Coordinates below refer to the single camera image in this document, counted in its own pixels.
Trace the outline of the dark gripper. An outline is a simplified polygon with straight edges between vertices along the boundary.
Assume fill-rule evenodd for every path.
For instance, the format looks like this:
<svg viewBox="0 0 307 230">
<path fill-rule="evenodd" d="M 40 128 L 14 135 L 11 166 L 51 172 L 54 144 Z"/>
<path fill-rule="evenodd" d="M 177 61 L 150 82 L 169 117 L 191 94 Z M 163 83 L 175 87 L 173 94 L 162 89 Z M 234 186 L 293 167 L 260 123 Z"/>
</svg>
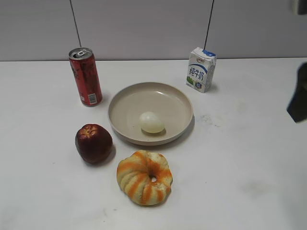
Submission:
<svg viewBox="0 0 307 230">
<path fill-rule="evenodd" d="M 307 14 L 307 0 L 294 0 L 294 14 Z"/>
</svg>

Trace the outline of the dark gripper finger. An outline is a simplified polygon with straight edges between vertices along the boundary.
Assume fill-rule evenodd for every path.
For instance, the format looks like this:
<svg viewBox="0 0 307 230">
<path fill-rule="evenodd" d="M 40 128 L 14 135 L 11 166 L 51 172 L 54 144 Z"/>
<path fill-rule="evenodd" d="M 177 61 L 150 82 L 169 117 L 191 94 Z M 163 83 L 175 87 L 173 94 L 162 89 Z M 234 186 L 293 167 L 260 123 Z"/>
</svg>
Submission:
<svg viewBox="0 0 307 230">
<path fill-rule="evenodd" d="M 287 107 L 287 112 L 295 123 L 307 119 L 307 63 L 297 71 L 295 91 Z"/>
</svg>

